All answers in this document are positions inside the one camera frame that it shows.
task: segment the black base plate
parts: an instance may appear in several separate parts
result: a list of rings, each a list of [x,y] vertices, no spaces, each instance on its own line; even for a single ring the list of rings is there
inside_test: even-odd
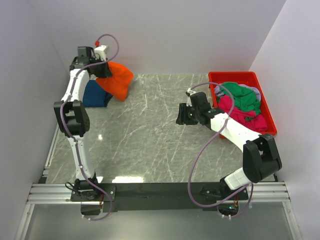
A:
[[[116,186],[112,183],[100,183],[99,187],[102,188],[109,196],[112,198],[112,201],[115,200],[116,195]],[[77,194],[75,191],[72,192],[70,201],[71,202],[91,202],[91,201],[100,201],[101,195],[98,194],[95,199],[88,199],[83,194]],[[103,202],[110,202],[109,198],[104,196]]]
[[[101,183],[106,189],[115,187],[115,198],[112,212],[130,210],[183,210],[201,209],[189,197],[187,183]],[[221,196],[219,182],[193,182],[191,184],[193,198],[200,204],[209,205],[224,199]],[[247,200],[247,192],[237,194],[239,200]],[[103,203],[103,212],[109,211],[110,202]],[[204,208],[216,211],[217,207]]]

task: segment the marble floor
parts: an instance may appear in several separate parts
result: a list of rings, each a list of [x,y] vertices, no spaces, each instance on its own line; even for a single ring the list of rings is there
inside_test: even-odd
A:
[[[176,119],[186,90],[202,82],[208,82],[206,74],[141,74],[124,102],[113,97],[106,108],[86,109],[90,157],[103,183],[187,182],[197,153],[214,132],[200,124],[177,125]],[[196,90],[212,100],[208,86]],[[46,183],[73,182],[72,150],[60,131],[55,144]],[[201,155],[193,181],[216,182],[241,166],[240,149],[217,138]]]

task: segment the red bin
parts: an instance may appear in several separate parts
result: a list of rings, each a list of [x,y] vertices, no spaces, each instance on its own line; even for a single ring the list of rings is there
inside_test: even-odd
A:
[[[209,82],[223,84],[225,82],[234,82],[237,84],[245,84],[250,87],[255,87],[259,89],[261,93],[261,105],[260,110],[262,116],[265,118],[267,124],[267,130],[260,132],[261,134],[271,134],[276,135],[277,129],[275,123],[271,117],[265,96],[261,90],[256,74],[253,71],[212,71],[209,72]],[[210,91],[213,100],[213,106],[217,107],[217,98],[215,95],[215,85],[210,84]]]

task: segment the green cloth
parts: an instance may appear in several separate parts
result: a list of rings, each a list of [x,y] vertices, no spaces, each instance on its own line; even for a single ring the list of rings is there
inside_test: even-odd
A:
[[[222,85],[232,93],[234,97],[234,106],[239,110],[243,112],[255,111],[256,115],[261,113],[260,101],[257,99],[253,90],[244,86],[239,86],[238,83],[235,82],[225,82]],[[229,96],[227,91],[222,87],[220,90]]]

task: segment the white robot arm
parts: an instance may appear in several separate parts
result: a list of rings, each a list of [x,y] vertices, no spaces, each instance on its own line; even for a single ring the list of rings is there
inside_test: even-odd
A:
[[[204,92],[195,92],[189,88],[186,94],[189,98],[187,103],[179,105],[177,124],[200,123],[218,132],[229,118],[221,134],[243,152],[243,165],[220,180],[227,191],[234,191],[249,183],[258,183],[282,168],[273,136],[252,131],[230,118],[220,108],[211,108]]]
[[[86,113],[86,110],[83,106],[82,100],[84,97],[85,88],[87,83],[90,79],[90,74],[94,74],[97,77],[107,78],[111,77],[112,73],[108,67],[108,64],[101,64],[95,67],[89,67],[86,70],[80,72],[77,76],[77,80],[74,84],[74,88],[72,93],[72,85],[74,82],[74,78],[78,73],[79,69],[83,66],[92,64],[92,63],[99,63],[104,62],[107,59],[107,50],[108,46],[100,45],[95,49],[91,47],[78,47],[78,56],[74,58],[71,66],[70,66],[70,79],[69,84],[67,86],[66,92],[62,97],[61,101],[54,103],[54,111],[56,114],[56,118],[58,121],[58,125],[60,130],[65,133],[73,153],[75,168],[76,168],[76,178],[80,181],[84,181],[85,178],[81,173],[78,157],[77,157],[77,150],[76,150],[76,143],[73,138],[68,136],[66,133],[60,116],[60,108],[63,102],[68,100],[69,95],[71,94],[71,98],[68,100],[67,104],[64,107],[64,120],[70,130],[71,134],[76,138],[79,156],[82,163],[82,168],[87,176],[88,179],[95,179],[95,169],[92,165],[92,161],[90,159],[89,154],[89,144],[88,144],[88,133],[90,129],[90,121],[89,117]]]

